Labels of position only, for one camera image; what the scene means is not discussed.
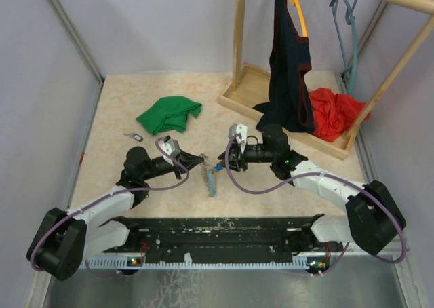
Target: key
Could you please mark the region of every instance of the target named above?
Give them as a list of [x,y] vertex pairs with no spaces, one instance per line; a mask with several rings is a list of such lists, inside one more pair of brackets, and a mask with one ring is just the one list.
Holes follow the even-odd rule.
[[128,136],[130,138],[133,138],[134,140],[138,141],[138,142],[142,142],[143,141],[143,137],[141,137],[139,134],[137,133],[129,133],[129,134],[124,134],[125,136]]

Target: white wall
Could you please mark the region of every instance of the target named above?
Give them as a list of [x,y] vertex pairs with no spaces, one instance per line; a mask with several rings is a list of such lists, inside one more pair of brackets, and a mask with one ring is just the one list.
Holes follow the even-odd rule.
[[[427,15],[391,5],[372,35],[359,65],[354,96],[369,100]],[[434,282],[434,33],[380,99],[363,123],[381,180],[407,219],[406,233],[425,294]]]
[[[230,71],[234,0],[60,0],[94,55],[102,74],[144,71]],[[311,40],[314,69],[341,71],[342,56],[331,0],[300,0]],[[358,35],[375,10],[375,0],[359,0]],[[274,0],[247,0],[243,59],[269,67]],[[298,22],[295,7],[290,8]],[[351,28],[338,18],[351,51]]]
[[64,206],[98,84],[46,0],[0,0],[0,306],[23,307],[26,251]]

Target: orange hanger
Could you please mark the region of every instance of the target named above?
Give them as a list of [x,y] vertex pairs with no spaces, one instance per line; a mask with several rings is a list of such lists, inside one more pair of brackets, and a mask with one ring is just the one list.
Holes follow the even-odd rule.
[[290,4],[292,6],[296,7],[298,17],[300,18],[301,30],[302,30],[303,37],[307,37],[306,22],[304,21],[304,15],[303,15],[303,11],[302,11],[301,6],[300,6],[300,2],[298,0],[290,0]]

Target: speckled surface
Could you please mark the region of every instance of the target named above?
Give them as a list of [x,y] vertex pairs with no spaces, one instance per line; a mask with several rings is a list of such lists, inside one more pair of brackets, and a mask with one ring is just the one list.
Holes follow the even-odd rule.
[[[307,85],[332,87],[336,81],[330,74],[307,75]],[[162,96],[183,95],[200,102],[202,112],[190,118],[183,134],[168,132],[178,140],[181,148],[192,154],[205,153],[210,163],[217,163],[228,142],[228,129],[233,123],[243,123],[249,134],[260,136],[256,122],[217,103],[217,97],[231,80],[230,73],[158,73],[137,75],[109,75],[87,144],[71,207],[107,192],[118,180],[125,155],[131,147],[144,146],[150,157],[160,155],[155,148],[157,136],[151,136],[135,120]],[[137,132],[144,137],[141,143],[123,135]],[[355,150],[340,161],[290,140],[293,149],[329,171],[346,178],[363,181]],[[284,186],[266,195],[248,195],[238,190],[223,170],[217,173],[217,195],[208,197],[199,167],[191,171],[188,182],[177,189],[150,192],[139,206],[124,212],[129,217],[213,217],[213,216],[310,216],[318,213],[343,214],[336,206],[303,189]],[[275,185],[278,180],[267,164],[250,165],[247,172],[235,173],[235,178],[249,189],[260,190]],[[152,187],[177,182],[173,174],[149,180]]]

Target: wooden clothes rack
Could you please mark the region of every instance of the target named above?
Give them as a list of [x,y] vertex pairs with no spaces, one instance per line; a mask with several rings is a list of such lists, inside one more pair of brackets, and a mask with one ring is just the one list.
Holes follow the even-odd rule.
[[[349,130],[335,142],[326,142],[307,133],[293,133],[285,131],[290,137],[308,144],[320,151],[328,153],[339,159],[345,159],[353,146],[360,125],[374,105],[380,100],[396,76],[401,72],[417,49],[434,29],[434,0],[380,0],[429,14],[429,18],[414,38],[408,49],[398,60],[395,67],[383,81],[371,100],[366,103],[363,110],[353,122]],[[252,109],[261,102],[268,101],[268,87],[270,73],[250,64],[241,65],[243,51],[245,0],[235,0],[235,27],[233,44],[233,73],[232,82],[218,97],[218,102],[242,115],[259,121],[262,113]]]

